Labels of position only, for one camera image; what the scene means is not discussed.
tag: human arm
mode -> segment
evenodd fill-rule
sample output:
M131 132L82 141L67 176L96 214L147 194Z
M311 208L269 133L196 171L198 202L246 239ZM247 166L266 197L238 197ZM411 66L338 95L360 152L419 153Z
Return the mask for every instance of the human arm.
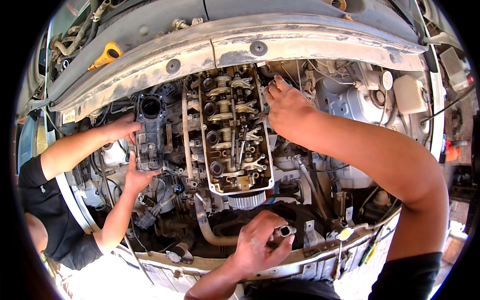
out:
M441 252L448 192L435 158L409 137L314 109L281 76L264 90L275 131L313 151L350 164L403 203L387 260Z
M135 152L130 151L125 187L120 199L108 214L103 228L93 233L95 242L103 254L110 253L123 239L138 193L152 181L153 176L158 174L160 171L137 171Z
M271 211L261 211L241 228L235 253L220 267L200 278L184 299L228 299L240 280L281 263L292 250L294 236L284 238L275 250L266 243L278 235L276 228L287 224L284 218Z
M49 146L40 156L46 180L72 170L87 156L101 146L125 138L129 144L135 142L134 131L142 124L134 122L133 113L125 115L105 126L65 136Z

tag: dirty hand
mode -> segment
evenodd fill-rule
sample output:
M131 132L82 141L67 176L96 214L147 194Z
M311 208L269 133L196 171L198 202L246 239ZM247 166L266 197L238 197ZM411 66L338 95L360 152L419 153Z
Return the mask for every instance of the dirty hand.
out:
M130 150L128 171L125 177L125 191L138 195L152 181L153 176L160 174L159 171L141 172L137 171L135 151Z
M134 122L134 118L134 114L129 113L100 128L105 131L110 143L125 138L128 144L133 146L135 145L134 132L143 127L140 122Z
M261 211L250 223L240 230L237 250L227 260L232 268L247 275L277 266L291 252L294 235L284 238L278 248L266 245L273 236L279 236L278 228L288 225L287 221L268 210Z
M299 90L288 85L282 76L275 75L264 90L270 106L268 119L276 133L296 144L303 144L309 129L309 116L318 112Z

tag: coolant reservoir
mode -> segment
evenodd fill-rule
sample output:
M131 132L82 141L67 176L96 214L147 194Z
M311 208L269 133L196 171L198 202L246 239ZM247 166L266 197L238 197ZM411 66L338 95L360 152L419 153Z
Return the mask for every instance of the coolant reservoir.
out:
M423 84L410 75L403 75L393 82L398 111L403 115L427 111L423 100Z

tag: car engine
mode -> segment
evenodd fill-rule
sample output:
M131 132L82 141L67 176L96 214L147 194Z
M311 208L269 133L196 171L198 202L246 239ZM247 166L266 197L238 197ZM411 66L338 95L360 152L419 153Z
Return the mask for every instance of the car engine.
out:
M382 125L420 143L427 139L428 123L412 128L416 114L429 109L422 72L344 60L286 60L190 74L118 99L78 126L102 126L130 112L144 125L135 146L125 140L105 145L70 176L96 223L101 226L111 210L105 180L114 201L121 194L128 150L136 151L139 170L161 174L138 195L127 236L137 252L166 251L174 263L228 257L240 228L264 209L297 229L293 249L300 249L307 221L314 221L320 239L329 240L347 224L374 224L398 208L400 201L362 171L275 132L263 89L276 74L320 110ZM405 76L408 83L397 87ZM408 84L425 88L416 89L421 108L403 115L399 97ZM79 175L86 174L82 169L89 170L87 176Z

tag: black sleeve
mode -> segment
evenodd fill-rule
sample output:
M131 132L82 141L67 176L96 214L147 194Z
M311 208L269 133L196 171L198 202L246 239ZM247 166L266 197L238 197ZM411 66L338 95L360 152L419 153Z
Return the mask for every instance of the black sleeve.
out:
M43 175L40 155L32 157L22 165L20 174L18 174L19 188L36 188L45 183L47 183L47 179Z
M58 262L72 270L80 270L102 255L93 234L85 234L72 245L70 251Z
M427 299L441 259L435 252L386 262L368 299Z

